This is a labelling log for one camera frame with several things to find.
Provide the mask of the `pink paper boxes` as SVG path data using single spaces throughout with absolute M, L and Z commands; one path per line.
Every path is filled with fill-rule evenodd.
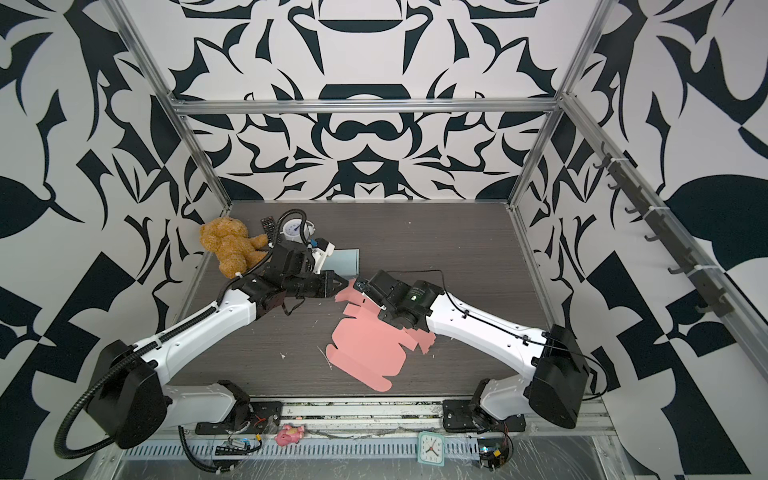
M 408 350 L 426 354 L 436 335 L 420 329 L 394 327 L 378 318 L 380 308 L 354 282 L 338 293 L 337 302 L 346 304 L 343 318 L 334 329 L 325 357 L 333 367 L 352 376 L 376 392 L 392 388 L 391 379 L 405 364 Z

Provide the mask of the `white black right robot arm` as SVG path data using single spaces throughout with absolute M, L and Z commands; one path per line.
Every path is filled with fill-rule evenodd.
M 595 361 L 570 330 L 512 323 L 461 301 L 443 284 L 408 284 L 384 270 L 354 288 L 378 307 L 380 320 L 458 340 L 513 370 L 511 377 L 481 380 L 469 400 L 445 401 L 444 430 L 521 432 L 528 415 L 576 427 Z

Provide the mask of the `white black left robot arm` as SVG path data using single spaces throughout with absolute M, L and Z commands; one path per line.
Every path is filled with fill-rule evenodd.
M 174 386 L 171 381 L 210 347 L 272 310 L 291 315 L 287 299 L 330 298 L 347 287 L 347 279 L 325 267 L 334 244 L 312 238 L 307 224 L 305 211 L 286 211 L 262 259 L 235 273 L 214 301 L 132 345 L 115 341 L 105 347 L 89 387 L 58 428 L 55 454 L 77 459 L 112 444 L 127 450 L 159 430 L 174 427 L 183 433 L 198 423 L 233 432 L 251 427 L 250 397 L 235 383 Z

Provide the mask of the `light blue paper box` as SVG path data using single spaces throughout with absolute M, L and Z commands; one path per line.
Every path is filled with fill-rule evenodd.
M 356 278 L 360 271 L 360 252 L 358 249 L 335 250 L 328 256 L 322 267 L 323 271 L 332 270 L 345 278 Z

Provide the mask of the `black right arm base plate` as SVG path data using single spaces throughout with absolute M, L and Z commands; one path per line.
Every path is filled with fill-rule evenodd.
M 470 400 L 442 402 L 442 428 L 449 433 L 520 433 L 524 432 L 526 427 L 523 415 L 512 415 L 505 420 L 497 420 Z

